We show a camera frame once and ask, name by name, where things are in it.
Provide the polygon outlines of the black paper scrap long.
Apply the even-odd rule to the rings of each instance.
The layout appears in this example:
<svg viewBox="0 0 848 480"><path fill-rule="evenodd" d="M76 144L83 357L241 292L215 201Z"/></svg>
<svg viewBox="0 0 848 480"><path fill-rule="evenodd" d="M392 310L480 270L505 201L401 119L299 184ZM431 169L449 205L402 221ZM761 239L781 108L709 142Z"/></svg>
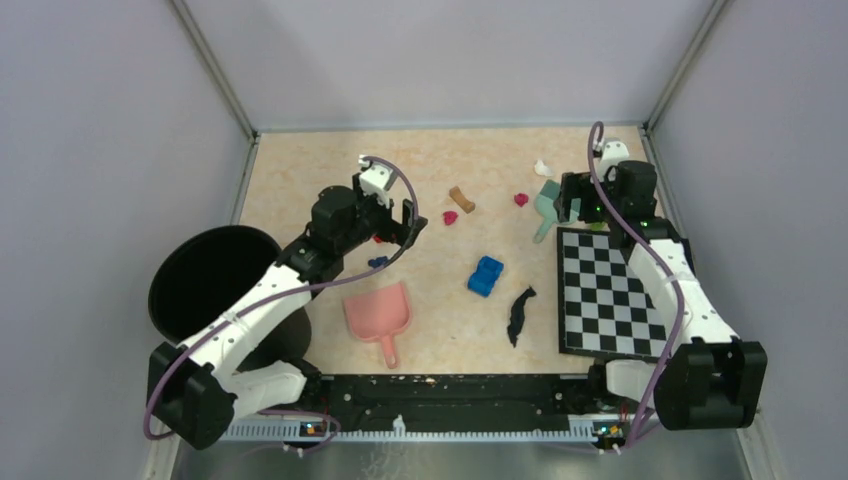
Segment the black paper scrap long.
<svg viewBox="0 0 848 480"><path fill-rule="evenodd" d="M510 307L509 323L506 327L506 332L510 344L513 347L517 346L518 337L522 332L526 321L525 307L530 298L537 295L537 292L532 286L528 286L519 297L512 303Z"/></svg>

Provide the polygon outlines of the green plastic hand brush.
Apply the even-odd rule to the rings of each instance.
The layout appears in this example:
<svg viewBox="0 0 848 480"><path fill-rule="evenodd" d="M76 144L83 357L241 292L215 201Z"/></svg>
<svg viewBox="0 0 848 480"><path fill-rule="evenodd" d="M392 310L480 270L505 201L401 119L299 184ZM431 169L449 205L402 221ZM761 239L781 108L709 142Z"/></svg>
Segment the green plastic hand brush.
<svg viewBox="0 0 848 480"><path fill-rule="evenodd" d="M560 185L558 182L547 180L534 198L534 208L542 217L542 223L533 236L535 244L541 243L552 227L562 225L554 205L559 191Z"/></svg>

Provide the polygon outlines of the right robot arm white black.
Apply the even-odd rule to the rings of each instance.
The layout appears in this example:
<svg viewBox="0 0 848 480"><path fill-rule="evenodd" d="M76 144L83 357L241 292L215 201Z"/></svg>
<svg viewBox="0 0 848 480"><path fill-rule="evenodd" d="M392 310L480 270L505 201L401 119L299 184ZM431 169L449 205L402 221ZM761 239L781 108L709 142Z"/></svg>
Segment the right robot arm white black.
<svg viewBox="0 0 848 480"><path fill-rule="evenodd" d="M586 385L589 404L612 412L626 398L643 417L654 411L668 430L738 429L755 418L768 357L717 313L691 268L689 246L655 212L657 173L637 160L591 163L565 173L554 202L560 220L603 221L608 240L649 296L666 329L655 364L611 360Z"/></svg>

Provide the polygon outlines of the wooden arch block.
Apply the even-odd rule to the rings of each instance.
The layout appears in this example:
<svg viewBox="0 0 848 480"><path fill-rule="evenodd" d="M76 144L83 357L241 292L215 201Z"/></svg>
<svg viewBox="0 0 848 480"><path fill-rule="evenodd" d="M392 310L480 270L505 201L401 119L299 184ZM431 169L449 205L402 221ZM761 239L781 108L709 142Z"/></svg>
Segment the wooden arch block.
<svg viewBox="0 0 848 480"><path fill-rule="evenodd" d="M448 195L466 214L475 211L476 204L469 200L458 186L450 188Z"/></svg>

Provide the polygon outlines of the white paper scrap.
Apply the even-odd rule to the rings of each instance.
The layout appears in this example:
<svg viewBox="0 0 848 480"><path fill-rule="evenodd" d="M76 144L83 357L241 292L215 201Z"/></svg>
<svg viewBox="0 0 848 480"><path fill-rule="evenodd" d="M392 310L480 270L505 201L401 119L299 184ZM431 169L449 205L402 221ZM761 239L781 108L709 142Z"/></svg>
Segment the white paper scrap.
<svg viewBox="0 0 848 480"><path fill-rule="evenodd" d="M534 167L534 173L540 177L551 178L554 176L554 171L549 167L543 159L537 159Z"/></svg>

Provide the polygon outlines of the small blue paper scrap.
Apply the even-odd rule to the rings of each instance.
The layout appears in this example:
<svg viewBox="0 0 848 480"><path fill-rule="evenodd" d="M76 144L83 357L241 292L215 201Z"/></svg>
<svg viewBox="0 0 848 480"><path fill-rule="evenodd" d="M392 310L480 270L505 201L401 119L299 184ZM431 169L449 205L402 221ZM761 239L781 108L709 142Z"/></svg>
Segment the small blue paper scrap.
<svg viewBox="0 0 848 480"><path fill-rule="evenodd" d="M385 265L388 261L389 261L389 258L387 256L379 256L379 257L369 259L367 261L367 265L372 269L376 269L376 268L380 268L381 266Z"/></svg>

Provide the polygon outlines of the blue toy car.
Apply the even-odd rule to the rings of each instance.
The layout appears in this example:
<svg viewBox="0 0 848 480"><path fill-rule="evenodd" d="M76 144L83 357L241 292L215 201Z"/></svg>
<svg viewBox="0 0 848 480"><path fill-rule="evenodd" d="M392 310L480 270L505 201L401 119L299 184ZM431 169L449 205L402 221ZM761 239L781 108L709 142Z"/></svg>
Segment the blue toy car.
<svg viewBox="0 0 848 480"><path fill-rule="evenodd" d="M488 298L499 280L504 264L490 256L483 256L467 281L467 289Z"/></svg>

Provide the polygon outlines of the pink plastic dustpan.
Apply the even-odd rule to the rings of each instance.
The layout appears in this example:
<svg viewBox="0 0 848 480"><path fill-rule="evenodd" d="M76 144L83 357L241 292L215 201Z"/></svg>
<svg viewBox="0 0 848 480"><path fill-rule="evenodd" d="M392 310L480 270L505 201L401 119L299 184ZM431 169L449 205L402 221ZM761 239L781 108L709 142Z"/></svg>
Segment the pink plastic dustpan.
<svg viewBox="0 0 848 480"><path fill-rule="evenodd" d="M400 359L395 337L407 329L412 318L404 283L347 297L342 305L351 334L360 341L379 344L386 367L396 369Z"/></svg>

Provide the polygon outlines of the black white checkerboard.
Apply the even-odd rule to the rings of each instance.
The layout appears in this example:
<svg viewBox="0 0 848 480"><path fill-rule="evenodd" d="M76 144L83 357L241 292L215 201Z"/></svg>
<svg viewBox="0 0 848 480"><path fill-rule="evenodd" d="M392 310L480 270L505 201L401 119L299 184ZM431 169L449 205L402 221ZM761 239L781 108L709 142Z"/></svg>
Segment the black white checkerboard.
<svg viewBox="0 0 848 480"><path fill-rule="evenodd" d="M654 363L665 321L608 234L559 227L556 240L559 352Z"/></svg>

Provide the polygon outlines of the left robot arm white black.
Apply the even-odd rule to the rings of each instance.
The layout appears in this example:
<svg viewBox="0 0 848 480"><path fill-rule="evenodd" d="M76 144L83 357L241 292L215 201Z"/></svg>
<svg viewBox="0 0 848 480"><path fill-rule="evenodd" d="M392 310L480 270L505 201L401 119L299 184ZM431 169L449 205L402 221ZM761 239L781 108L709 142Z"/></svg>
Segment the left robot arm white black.
<svg viewBox="0 0 848 480"><path fill-rule="evenodd" d="M148 296L158 329L180 326L151 353L146 419L197 449L216 443L237 419L287 404L308 413L320 386L287 359L243 371L244 361L293 313L346 283L344 258L373 238L406 252L426 227L410 195L400 220L385 190L330 186L304 231L281 246L247 226L207 230L160 266Z"/></svg>

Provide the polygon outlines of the pink paper scrap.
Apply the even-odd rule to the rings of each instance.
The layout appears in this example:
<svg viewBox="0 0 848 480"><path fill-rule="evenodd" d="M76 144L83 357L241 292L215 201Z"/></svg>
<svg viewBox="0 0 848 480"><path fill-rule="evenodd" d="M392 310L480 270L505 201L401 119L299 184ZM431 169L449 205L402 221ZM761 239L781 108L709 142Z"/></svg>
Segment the pink paper scrap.
<svg viewBox="0 0 848 480"><path fill-rule="evenodd" d="M458 219L458 213L456 211L445 211L442 213L442 220L446 226L453 225Z"/></svg>
<svg viewBox="0 0 848 480"><path fill-rule="evenodd" d="M517 206L523 207L529 202L529 196L525 193L518 193L514 195L513 201Z"/></svg>

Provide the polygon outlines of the black round trash bin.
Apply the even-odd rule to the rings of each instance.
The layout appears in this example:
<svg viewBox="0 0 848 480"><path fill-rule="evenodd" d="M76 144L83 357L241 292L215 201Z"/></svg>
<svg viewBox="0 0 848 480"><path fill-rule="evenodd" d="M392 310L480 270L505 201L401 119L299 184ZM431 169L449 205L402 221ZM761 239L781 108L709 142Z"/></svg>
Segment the black round trash bin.
<svg viewBox="0 0 848 480"><path fill-rule="evenodd" d="M206 328L265 274L282 248L267 233L231 225L200 233L180 245L157 270L148 295L156 330L178 344ZM312 338L304 309L287 317L240 364L240 372L282 361L317 368L304 359Z"/></svg>

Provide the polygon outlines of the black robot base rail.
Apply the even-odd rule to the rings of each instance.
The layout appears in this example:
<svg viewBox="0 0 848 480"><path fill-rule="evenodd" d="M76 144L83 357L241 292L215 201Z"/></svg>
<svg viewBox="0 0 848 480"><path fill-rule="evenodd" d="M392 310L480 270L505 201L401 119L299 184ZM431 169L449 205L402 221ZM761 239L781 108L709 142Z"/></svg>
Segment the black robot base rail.
<svg viewBox="0 0 848 480"><path fill-rule="evenodd" d="M336 418L346 432L564 432L578 420L617 421L622 407L586 375L324 375L294 408Z"/></svg>

